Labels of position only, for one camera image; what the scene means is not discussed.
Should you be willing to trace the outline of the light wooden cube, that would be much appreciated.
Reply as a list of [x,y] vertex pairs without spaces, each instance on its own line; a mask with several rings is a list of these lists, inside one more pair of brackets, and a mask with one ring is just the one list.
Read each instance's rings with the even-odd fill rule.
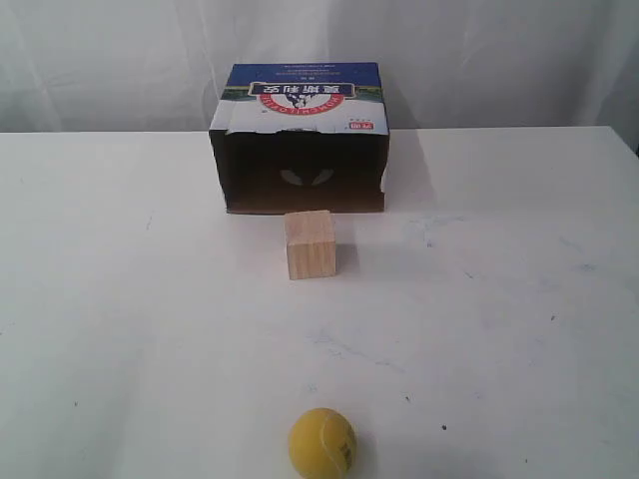
[[329,211],[285,214],[284,225],[290,279],[336,275],[336,240]]

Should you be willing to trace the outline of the yellow tennis ball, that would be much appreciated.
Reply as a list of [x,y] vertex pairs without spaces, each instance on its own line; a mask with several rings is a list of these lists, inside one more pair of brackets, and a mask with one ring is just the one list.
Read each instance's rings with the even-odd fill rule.
[[357,441],[348,420],[329,408],[306,411],[292,426],[289,457],[302,478],[344,478],[356,458]]

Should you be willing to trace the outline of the blue white cardboard box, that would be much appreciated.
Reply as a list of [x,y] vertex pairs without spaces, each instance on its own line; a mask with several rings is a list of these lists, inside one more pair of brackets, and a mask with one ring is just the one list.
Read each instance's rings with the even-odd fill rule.
[[230,214],[384,209],[390,134],[374,62],[236,64],[209,137]]

